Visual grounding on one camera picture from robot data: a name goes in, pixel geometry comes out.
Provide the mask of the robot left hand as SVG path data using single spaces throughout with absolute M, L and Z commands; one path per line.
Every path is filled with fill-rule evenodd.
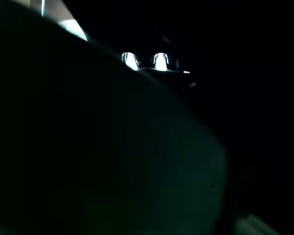
M 175 85 L 238 162 L 294 176 L 294 0 L 67 0 L 86 33 L 142 63 L 164 52 Z

